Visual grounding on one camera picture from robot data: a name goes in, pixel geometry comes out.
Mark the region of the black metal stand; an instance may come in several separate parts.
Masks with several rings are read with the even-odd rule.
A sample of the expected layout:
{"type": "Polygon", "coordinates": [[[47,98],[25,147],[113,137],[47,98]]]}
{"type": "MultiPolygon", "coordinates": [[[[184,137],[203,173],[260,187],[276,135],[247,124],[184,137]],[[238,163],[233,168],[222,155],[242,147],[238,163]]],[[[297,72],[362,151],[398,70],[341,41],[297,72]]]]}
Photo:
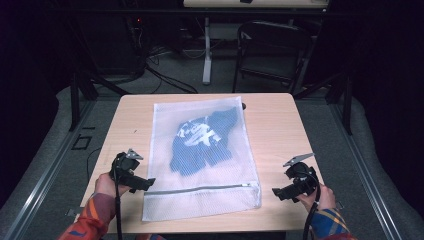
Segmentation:
{"type": "Polygon", "coordinates": [[[99,94],[94,87],[94,83],[99,83],[100,85],[106,87],[112,92],[117,93],[120,96],[127,95],[128,92],[115,84],[107,81],[105,78],[94,74],[89,71],[77,71],[73,74],[70,84],[70,95],[71,95],[71,126],[70,131],[73,131],[80,122],[80,103],[79,103],[79,93],[82,93],[83,96],[89,101],[95,101],[99,94]]]}
{"type": "Polygon", "coordinates": [[[329,85],[330,90],[325,96],[325,100],[328,104],[336,104],[340,98],[343,98],[343,110],[342,110],[342,126],[348,135],[352,134],[351,130],[351,109],[352,109],[352,85],[353,81],[349,73],[339,72],[329,78],[313,84],[310,87],[296,93],[295,99],[303,99],[310,94],[318,91],[319,89],[329,85]]]}

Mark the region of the person's left hand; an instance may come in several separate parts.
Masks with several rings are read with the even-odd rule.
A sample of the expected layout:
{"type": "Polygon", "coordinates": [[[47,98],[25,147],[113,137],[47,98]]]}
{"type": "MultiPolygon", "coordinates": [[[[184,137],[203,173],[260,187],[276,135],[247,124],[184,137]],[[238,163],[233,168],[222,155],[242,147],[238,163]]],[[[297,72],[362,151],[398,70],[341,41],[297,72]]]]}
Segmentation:
{"type": "Polygon", "coordinates": [[[115,188],[115,182],[110,178],[108,173],[100,174],[95,182],[95,193],[101,193],[108,196],[115,197],[116,195],[122,196],[129,191],[128,186],[119,185],[115,188]]]}

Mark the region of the black folding chair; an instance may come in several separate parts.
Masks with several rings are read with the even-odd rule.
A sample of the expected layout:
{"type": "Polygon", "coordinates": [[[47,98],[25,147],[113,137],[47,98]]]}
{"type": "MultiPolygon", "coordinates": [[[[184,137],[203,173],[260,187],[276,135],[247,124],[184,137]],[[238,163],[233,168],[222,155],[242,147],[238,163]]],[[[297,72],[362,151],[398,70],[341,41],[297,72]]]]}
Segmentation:
{"type": "Polygon", "coordinates": [[[252,75],[280,82],[293,93],[312,44],[311,34],[297,26],[262,20],[243,23],[237,31],[232,92],[239,76],[252,75]]]}

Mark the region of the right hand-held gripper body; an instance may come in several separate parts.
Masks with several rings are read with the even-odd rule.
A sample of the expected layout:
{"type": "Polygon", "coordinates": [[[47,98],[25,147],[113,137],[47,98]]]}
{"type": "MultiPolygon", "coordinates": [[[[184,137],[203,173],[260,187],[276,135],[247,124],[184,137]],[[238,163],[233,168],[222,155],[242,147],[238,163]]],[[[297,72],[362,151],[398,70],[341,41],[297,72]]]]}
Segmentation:
{"type": "Polygon", "coordinates": [[[284,167],[287,167],[285,174],[293,180],[293,184],[298,187],[301,194],[312,194],[318,185],[314,168],[303,163],[303,160],[312,156],[314,153],[298,155],[284,164],[284,167]]]}

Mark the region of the white desk leg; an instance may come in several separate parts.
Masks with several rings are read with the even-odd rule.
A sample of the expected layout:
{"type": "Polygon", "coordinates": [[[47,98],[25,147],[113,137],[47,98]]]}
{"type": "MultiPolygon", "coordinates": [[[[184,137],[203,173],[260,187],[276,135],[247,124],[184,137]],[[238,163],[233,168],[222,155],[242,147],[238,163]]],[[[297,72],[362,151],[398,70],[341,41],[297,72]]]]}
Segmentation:
{"type": "Polygon", "coordinates": [[[204,59],[202,83],[204,85],[209,85],[211,83],[212,58],[211,58],[210,25],[209,25],[208,17],[205,18],[205,22],[204,22],[204,38],[205,38],[205,59],[204,59]]]}

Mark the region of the white desk top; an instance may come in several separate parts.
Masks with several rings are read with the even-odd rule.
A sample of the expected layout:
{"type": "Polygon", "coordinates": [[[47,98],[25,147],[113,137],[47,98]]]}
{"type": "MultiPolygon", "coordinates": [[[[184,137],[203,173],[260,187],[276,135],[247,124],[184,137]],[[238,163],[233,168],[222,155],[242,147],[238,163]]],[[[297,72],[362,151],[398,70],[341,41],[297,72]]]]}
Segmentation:
{"type": "Polygon", "coordinates": [[[326,8],[331,0],[183,0],[192,8],[326,8]]]}

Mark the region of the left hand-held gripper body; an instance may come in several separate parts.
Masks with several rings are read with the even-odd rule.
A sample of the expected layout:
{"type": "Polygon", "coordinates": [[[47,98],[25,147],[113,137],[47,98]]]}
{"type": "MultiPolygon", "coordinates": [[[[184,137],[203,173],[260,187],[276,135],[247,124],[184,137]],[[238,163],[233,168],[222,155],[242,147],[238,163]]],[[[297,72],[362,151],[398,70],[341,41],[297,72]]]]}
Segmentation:
{"type": "Polygon", "coordinates": [[[140,160],[143,160],[143,157],[132,148],[127,152],[118,153],[109,172],[111,179],[117,184],[141,184],[144,179],[134,174],[140,160]]]}

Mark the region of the aluminium floor rail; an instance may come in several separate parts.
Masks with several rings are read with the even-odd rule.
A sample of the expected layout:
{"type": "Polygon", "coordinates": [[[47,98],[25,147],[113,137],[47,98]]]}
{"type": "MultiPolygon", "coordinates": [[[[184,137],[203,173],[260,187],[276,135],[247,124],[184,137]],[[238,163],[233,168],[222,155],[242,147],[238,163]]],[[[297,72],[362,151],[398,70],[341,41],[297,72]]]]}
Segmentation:
{"type": "Polygon", "coordinates": [[[15,190],[0,209],[0,240],[20,240],[55,181],[64,158],[95,103],[84,102],[73,131],[71,107],[59,105],[54,122],[15,190]]]}
{"type": "Polygon", "coordinates": [[[352,135],[349,135],[342,123],[342,113],[337,105],[329,105],[330,112],[336,121],[337,128],[341,132],[344,141],[347,143],[351,154],[353,155],[353,165],[359,176],[361,184],[371,203],[373,211],[382,227],[387,240],[403,240],[390,212],[383,200],[380,191],[368,169],[368,166],[362,156],[362,153],[356,144],[352,135]]]}

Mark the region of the person's right hand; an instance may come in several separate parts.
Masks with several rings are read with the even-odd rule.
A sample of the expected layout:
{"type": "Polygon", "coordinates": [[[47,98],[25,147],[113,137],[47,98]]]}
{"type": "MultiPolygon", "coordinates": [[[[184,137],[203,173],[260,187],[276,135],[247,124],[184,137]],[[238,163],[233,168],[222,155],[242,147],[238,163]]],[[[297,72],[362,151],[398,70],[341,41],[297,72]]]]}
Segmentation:
{"type": "Polygon", "coordinates": [[[316,200],[317,191],[314,191],[311,195],[307,196],[304,194],[298,195],[297,199],[303,204],[307,211],[310,211],[313,203],[317,202],[317,208],[319,210],[331,209],[336,207],[336,198],[331,188],[321,184],[319,189],[320,197],[316,200]]]}

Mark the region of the blue printed garment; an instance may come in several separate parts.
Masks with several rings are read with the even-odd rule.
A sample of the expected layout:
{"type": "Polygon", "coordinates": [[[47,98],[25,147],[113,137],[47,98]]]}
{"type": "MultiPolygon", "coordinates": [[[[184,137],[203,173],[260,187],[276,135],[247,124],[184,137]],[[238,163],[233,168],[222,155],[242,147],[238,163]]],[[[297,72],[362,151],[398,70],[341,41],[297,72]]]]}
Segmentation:
{"type": "Polygon", "coordinates": [[[171,170],[189,176],[230,159],[228,138],[237,122],[238,111],[233,107],[182,123],[172,144],[171,170]]]}

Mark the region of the white mesh laundry bag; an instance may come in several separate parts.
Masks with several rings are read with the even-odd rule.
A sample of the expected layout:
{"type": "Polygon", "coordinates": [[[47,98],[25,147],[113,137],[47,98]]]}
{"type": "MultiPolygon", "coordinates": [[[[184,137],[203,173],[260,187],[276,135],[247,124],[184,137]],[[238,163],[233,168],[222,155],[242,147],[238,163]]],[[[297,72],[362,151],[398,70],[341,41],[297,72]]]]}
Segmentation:
{"type": "Polygon", "coordinates": [[[155,183],[144,194],[144,221],[166,221],[245,211],[261,206],[261,187],[239,96],[204,101],[156,103],[148,176],[155,183]],[[232,157],[182,176],[170,168],[172,144],[179,126],[214,111],[238,111],[229,133],[232,157]]]}

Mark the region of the black computer tower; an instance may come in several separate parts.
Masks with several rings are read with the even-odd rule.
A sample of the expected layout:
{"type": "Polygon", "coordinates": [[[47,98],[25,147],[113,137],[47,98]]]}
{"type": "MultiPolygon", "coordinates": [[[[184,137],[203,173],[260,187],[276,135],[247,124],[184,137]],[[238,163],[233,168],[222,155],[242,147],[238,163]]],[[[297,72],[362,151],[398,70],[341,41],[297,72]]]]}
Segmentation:
{"type": "Polygon", "coordinates": [[[98,69],[107,74],[142,72],[123,17],[99,15],[89,20],[91,53],[98,69]]]}

